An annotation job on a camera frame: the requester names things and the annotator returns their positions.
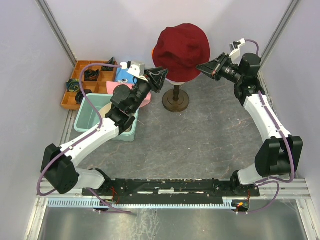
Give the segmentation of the purple bucket hat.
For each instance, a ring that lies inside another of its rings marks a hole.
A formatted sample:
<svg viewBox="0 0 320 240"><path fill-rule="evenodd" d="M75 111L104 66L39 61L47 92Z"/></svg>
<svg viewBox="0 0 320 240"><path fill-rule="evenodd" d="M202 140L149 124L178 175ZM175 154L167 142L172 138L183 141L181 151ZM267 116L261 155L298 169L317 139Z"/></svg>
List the purple bucket hat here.
<svg viewBox="0 0 320 240"><path fill-rule="evenodd" d="M173 80L170 80L170 79L166 79L170 84L172 85L175 85L175 86L180 86L180 85L183 85L185 83L187 83L186 81L173 81Z"/></svg>

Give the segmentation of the cream mannequin head stand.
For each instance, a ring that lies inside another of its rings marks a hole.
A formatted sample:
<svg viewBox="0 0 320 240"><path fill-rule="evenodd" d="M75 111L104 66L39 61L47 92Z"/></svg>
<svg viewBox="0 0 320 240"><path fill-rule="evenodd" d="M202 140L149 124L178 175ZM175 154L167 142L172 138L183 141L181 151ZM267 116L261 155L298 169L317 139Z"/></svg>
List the cream mannequin head stand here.
<svg viewBox="0 0 320 240"><path fill-rule="evenodd" d="M162 97L162 105L172 113L180 113L187 109L190 103L189 95L181 89L184 82L170 81L173 88L168 90Z"/></svg>

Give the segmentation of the dark red hat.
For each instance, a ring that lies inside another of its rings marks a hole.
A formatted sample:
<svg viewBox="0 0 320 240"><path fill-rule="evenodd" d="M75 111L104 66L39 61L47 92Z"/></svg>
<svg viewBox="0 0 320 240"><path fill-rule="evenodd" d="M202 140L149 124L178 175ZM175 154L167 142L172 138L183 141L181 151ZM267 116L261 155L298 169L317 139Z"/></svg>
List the dark red hat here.
<svg viewBox="0 0 320 240"><path fill-rule="evenodd" d="M160 33L152 60L156 67L168 69L167 79L189 82L201 73L196 66L207 63L210 56L205 32L194 24L183 23Z"/></svg>

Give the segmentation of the blue printed cloth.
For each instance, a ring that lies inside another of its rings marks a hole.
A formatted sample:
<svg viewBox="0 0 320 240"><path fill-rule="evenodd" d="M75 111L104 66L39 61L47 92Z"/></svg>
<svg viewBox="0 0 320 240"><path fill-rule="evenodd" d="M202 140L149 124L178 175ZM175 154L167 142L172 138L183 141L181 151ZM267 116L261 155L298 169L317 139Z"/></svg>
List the blue printed cloth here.
<svg viewBox="0 0 320 240"><path fill-rule="evenodd" d="M122 84L134 84L134 76L129 74L127 69L118 68L114 81Z"/></svg>

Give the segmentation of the wooden compartment tray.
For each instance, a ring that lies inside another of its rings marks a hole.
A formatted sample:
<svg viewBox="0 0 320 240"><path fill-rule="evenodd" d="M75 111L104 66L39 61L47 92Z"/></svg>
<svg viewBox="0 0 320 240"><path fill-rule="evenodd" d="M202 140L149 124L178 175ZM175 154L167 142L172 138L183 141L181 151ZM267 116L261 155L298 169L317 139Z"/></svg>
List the wooden compartment tray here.
<svg viewBox="0 0 320 240"><path fill-rule="evenodd" d="M84 67L93 63L105 63L106 61L98 60L79 60L77 61L71 79L78 79L80 73ZM84 76L82 77L82 86L84 89L90 89L94 94L107 94L107 82L113 82L115 80L117 69L113 68L112 71L101 71L97 81L85 81ZM64 96L61 101L61 106L67 110L79 110L80 104L76 102L76 92L70 92L65 90Z"/></svg>

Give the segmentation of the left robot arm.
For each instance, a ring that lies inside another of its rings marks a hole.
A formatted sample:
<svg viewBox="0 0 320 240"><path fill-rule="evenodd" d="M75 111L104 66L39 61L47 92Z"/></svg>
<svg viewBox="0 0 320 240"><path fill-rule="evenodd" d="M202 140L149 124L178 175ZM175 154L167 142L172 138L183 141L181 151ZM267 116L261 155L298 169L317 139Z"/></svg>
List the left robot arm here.
<svg viewBox="0 0 320 240"><path fill-rule="evenodd" d="M104 143L124 133L135 121L135 113L153 91L159 93L164 85L168 69L156 67L140 69L131 65L135 84L120 84L113 90L111 109L100 117L99 123L76 139L61 146L49 145L41 166L41 178L45 178L59 194L72 189L93 189L106 195L111 189L110 178L100 169L81 169L78 165Z"/></svg>

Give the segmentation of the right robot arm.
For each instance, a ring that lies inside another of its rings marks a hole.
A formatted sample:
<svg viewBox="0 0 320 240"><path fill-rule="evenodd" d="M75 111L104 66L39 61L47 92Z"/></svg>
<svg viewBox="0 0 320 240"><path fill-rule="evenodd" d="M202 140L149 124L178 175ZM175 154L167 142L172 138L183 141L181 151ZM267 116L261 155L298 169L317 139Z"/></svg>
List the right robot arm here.
<svg viewBox="0 0 320 240"><path fill-rule="evenodd" d="M261 58L255 53L243 55L234 64L230 55L222 53L209 62L197 65L197 70L213 80L222 78L234 84L234 95L253 119L262 139L254 163L237 172L229 183L236 196L247 191L248 185L290 183L295 178L303 148L300 136L293 136L272 110L258 73Z"/></svg>

